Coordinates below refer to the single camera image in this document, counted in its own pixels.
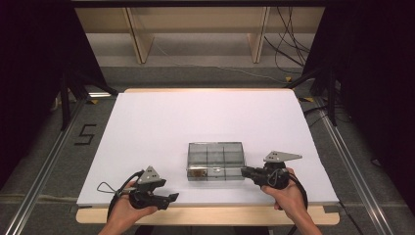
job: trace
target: metal rail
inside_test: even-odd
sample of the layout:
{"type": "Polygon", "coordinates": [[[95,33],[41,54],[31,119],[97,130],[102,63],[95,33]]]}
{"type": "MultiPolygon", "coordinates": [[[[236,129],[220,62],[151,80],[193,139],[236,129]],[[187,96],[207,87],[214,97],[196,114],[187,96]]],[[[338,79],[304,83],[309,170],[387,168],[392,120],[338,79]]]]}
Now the metal rail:
{"type": "Polygon", "coordinates": [[[7,235],[15,235],[22,233],[23,228],[28,220],[28,217],[30,216],[31,212],[33,211],[34,205],[36,204],[37,198],[40,195],[43,187],[45,186],[49,178],[49,175],[52,172],[52,169],[59,158],[59,154],[65,146],[70,131],[73,127],[73,123],[76,120],[84,104],[85,100],[77,101],[75,108],[73,109],[72,119],[70,120],[69,125],[59,134],[51,152],[45,160],[45,163],[43,164],[42,168],[37,174],[29,191],[25,195],[22,204],[20,205],[18,211],[10,221],[9,227],[6,232],[7,235]]]}
{"type": "MultiPolygon", "coordinates": [[[[316,99],[317,106],[323,106],[324,103],[320,98],[316,99]]],[[[320,115],[323,118],[324,124],[329,131],[329,134],[336,145],[336,148],[339,151],[340,157],[342,158],[343,163],[347,169],[348,174],[350,175],[351,181],[356,187],[357,193],[362,200],[363,205],[365,206],[370,218],[372,219],[373,224],[376,227],[376,230],[379,234],[394,234],[392,227],[388,223],[388,220],[385,216],[384,211],[379,206],[375,196],[367,185],[363,175],[361,174],[359,168],[357,167],[356,162],[353,159],[350,151],[347,148],[345,141],[343,140],[342,135],[339,130],[330,123],[329,119],[326,117],[324,111],[320,111],[320,115]]]]}

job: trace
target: white tabletop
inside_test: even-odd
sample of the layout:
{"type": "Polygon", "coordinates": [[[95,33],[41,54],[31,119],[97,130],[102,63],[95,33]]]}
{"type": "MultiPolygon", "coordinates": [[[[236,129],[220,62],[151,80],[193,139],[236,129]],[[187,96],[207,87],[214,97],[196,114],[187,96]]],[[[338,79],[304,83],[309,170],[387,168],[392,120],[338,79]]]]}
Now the white tabletop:
{"type": "Polygon", "coordinates": [[[191,142],[242,142],[247,165],[255,167],[270,151],[302,155],[286,165],[309,202],[339,201],[292,90],[196,90],[120,93],[77,203],[107,206],[113,195],[97,191],[101,182],[117,189],[152,165],[167,180],[155,194],[179,193],[176,206],[273,204],[250,179],[188,181],[191,142]]]}

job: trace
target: black cable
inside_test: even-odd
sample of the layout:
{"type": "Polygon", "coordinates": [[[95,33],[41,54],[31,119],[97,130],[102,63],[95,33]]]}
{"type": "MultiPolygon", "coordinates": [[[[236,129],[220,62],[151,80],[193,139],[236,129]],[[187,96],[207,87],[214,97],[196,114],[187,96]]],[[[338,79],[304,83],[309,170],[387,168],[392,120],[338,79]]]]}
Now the black cable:
{"type": "Polygon", "coordinates": [[[300,61],[303,63],[303,61],[302,61],[302,57],[301,57],[301,55],[300,55],[300,53],[299,53],[299,47],[297,46],[297,44],[296,44],[296,40],[295,40],[295,38],[294,38],[294,36],[293,36],[293,33],[292,32],[290,32],[290,26],[291,26],[291,29],[293,30],[293,24],[292,24],[292,14],[293,14],[293,8],[291,8],[291,7],[289,7],[289,20],[288,20],[288,23],[286,23],[285,22],[285,20],[284,20],[284,18],[283,18],[283,16],[282,16],[282,14],[281,14],[281,12],[280,12],[280,8],[279,7],[277,7],[277,11],[278,11],[278,14],[280,15],[280,18],[281,18],[281,21],[283,22],[283,24],[284,24],[284,28],[286,29],[285,30],[285,32],[284,32],[284,36],[283,36],[283,38],[285,37],[285,35],[287,34],[287,32],[288,32],[288,34],[289,34],[289,36],[291,37],[291,39],[293,40],[293,42],[294,42],[294,44],[296,45],[296,50],[297,50],[297,55],[299,56],[299,59],[300,59],[300,61]]]}
{"type": "Polygon", "coordinates": [[[321,107],[316,107],[316,108],[312,108],[309,110],[306,110],[304,112],[302,112],[304,114],[304,116],[306,117],[307,115],[309,115],[310,113],[314,112],[314,111],[318,111],[318,110],[324,110],[327,109],[327,105],[325,106],[321,106],[321,107]]]}
{"type": "Polygon", "coordinates": [[[305,63],[305,57],[302,55],[302,53],[301,53],[301,51],[300,51],[300,47],[299,46],[301,46],[302,48],[304,48],[305,50],[307,50],[307,51],[309,51],[309,49],[308,48],[306,48],[305,46],[303,46],[301,43],[299,43],[297,40],[296,40],[296,38],[295,38],[295,36],[294,36],[294,26],[293,26],[293,19],[292,19],[292,16],[293,16],[293,7],[289,7],[289,20],[288,20],[288,22],[286,23],[286,21],[284,20],[284,18],[283,18],[283,16],[282,16],[282,14],[281,14],[281,12],[280,12],[280,9],[279,9],[279,7],[277,7],[277,11],[278,11],[278,14],[279,14],[279,16],[280,16],[280,18],[281,18],[281,21],[283,22],[283,24],[284,24],[284,28],[286,29],[285,30],[285,32],[284,32],[284,35],[283,36],[281,36],[281,34],[279,34],[280,35],[280,37],[281,37],[281,41],[285,41],[286,43],[287,43],[287,41],[284,39],[285,38],[285,35],[288,33],[289,34],[289,36],[291,37],[291,39],[292,39],[292,41],[293,41],[293,43],[295,44],[295,46],[293,46],[294,48],[296,48],[296,50],[297,50],[297,54],[298,54],[298,56],[299,56],[299,58],[300,58],[300,60],[301,60],[301,62],[302,62],[302,64],[303,63],[305,63]]]}
{"type": "Polygon", "coordinates": [[[359,225],[357,225],[356,221],[353,219],[353,217],[351,216],[350,213],[348,213],[345,205],[342,203],[342,201],[339,201],[340,206],[342,206],[343,210],[345,210],[348,218],[351,220],[351,222],[354,224],[354,226],[356,227],[357,231],[359,232],[360,235],[363,235],[362,230],[360,229],[359,225]]]}
{"type": "Polygon", "coordinates": [[[280,49],[276,48],[271,42],[269,42],[268,38],[266,38],[266,36],[263,37],[265,39],[266,42],[268,42],[268,44],[278,53],[282,54],[283,56],[287,57],[288,59],[290,59],[292,62],[296,63],[297,65],[304,67],[304,65],[302,65],[300,62],[296,61],[293,57],[289,56],[288,54],[282,52],[280,49]]]}
{"type": "Polygon", "coordinates": [[[322,117],[320,117],[319,119],[317,119],[315,122],[313,122],[311,125],[308,126],[308,128],[311,128],[311,126],[313,126],[315,123],[317,123],[317,121],[321,120],[322,118],[326,117],[327,115],[324,115],[322,117]]]}
{"type": "MultiPolygon", "coordinates": [[[[281,40],[283,40],[283,42],[285,42],[287,45],[289,45],[289,46],[291,46],[293,48],[296,48],[295,45],[292,45],[290,42],[286,41],[286,39],[283,36],[281,36],[281,33],[278,33],[278,35],[281,37],[281,40]]],[[[305,53],[309,53],[310,52],[310,49],[308,49],[308,48],[306,48],[304,46],[302,46],[302,47],[303,48],[299,48],[299,50],[301,50],[302,52],[305,52],[305,53]]]]}

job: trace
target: black panel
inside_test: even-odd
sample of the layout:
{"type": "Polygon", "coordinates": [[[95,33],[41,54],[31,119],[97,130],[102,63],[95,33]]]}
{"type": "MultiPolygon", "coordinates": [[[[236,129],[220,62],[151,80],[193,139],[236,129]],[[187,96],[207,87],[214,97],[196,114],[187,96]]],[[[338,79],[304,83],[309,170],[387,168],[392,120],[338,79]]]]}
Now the black panel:
{"type": "Polygon", "coordinates": [[[74,9],[41,1],[0,4],[2,187],[49,114],[63,72],[105,80],[74,9]]]}
{"type": "Polygon", "coordinates": [[[413,4],[368,5],[342,95],[376,158],[415,214],[415,22],[413,4]]]}

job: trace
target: white table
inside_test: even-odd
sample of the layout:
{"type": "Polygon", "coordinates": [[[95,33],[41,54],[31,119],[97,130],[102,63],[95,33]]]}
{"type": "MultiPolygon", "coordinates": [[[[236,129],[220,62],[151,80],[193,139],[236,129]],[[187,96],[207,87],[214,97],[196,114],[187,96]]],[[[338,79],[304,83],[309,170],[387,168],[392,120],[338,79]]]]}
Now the white table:
{"type": "Polygon", "coordinates": [[[97,186],[106,181],[118,188],[131,174],[152,165],[167,180],[155,194],[180,195],[166,211],[138,223],[291,223],[283,212],[272,209],[273,199],[249,179],[188,181],[190,142],[242,142],[247,165],[256,167],[263,166],[263,158],[272,150],[302,155],[286,165],[295,169],[307,191],[314,205],[311,215],[317,224],[339,222],[337,213],[324,213],[321,207],[339,200],[300,104],[289,89],[133,89],[119,94],[77,201],[88,209],[80,209],[77,220],[105,222],[105,207],[113,195],[98,192],[97,186]],[[252,219],[253,214],[259,218],[252,219]]]}

